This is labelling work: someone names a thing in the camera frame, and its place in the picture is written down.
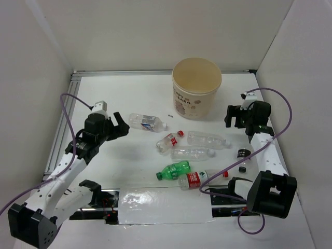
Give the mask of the clear bottle unlabelled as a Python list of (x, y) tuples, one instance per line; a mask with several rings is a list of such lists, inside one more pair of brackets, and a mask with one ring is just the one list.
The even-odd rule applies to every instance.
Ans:
[(170, 155), (175, 161), (206, 161), (215, 156), (215, 151), (201, 146), (179, 146), (173, 148)]
[(203, 146), (217, 150), (231, 147), (230, 142), (220, 135), (198, 131), (188, 132), (187, 143), (193, 146)]

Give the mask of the clear bottle blue white label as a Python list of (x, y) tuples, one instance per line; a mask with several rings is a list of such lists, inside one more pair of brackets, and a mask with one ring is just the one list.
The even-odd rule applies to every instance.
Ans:
[(129, 115), (129, 126), (134, 129), (151, 132), (161, 132), (167, 130), (167, 123), (161, 121), (160, 118), (137, 113), (131, 113)]

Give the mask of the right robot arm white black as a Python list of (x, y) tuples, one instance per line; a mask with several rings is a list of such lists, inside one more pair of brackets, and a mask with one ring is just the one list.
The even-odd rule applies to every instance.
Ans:
[(256, 158), (258, 175), (251, 182), (234, 177), (228, 184), (226, 197), (231, 203), (246, 200), (250, 212), (286, 218), (297, 189), (297, 180), (283, 168), (276, 146), (272, 142), (274, 131), (267, 125), (271, 105), (252, 101), (244, 107), (229, 105), (225, 117), (226, 127), (235, 118), (235, 127), (245, 129)]

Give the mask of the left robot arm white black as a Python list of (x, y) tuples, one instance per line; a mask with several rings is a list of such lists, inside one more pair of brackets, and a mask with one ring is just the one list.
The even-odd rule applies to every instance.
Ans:
[(43, 185), (23, 204), (14, 203), (8, 210), (10, 234), (35, 248), (48, 248), (63, 222), (79, 208), (102, 204), (106, 193), (100, 184), (83, 180), (70, 185), (98, 154), (101, 145), (129, 133), (129, 126), (118, 112), (117, 124), (107, 115), (91, 113), (67, 146), (65, 153)]

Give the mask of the small clear bottle red label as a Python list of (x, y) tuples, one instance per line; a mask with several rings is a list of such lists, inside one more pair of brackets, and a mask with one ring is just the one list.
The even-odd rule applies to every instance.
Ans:
[(166, 153), (169, 149), (176, 146), (179, 139), (181, 139), (183, 136), (184, 133), (182, 130), (179, 130), (176, 133), (169, 133), (163, 139), (159, 140), (156, 143), (156, 148), (158, 152), (161, 154)]

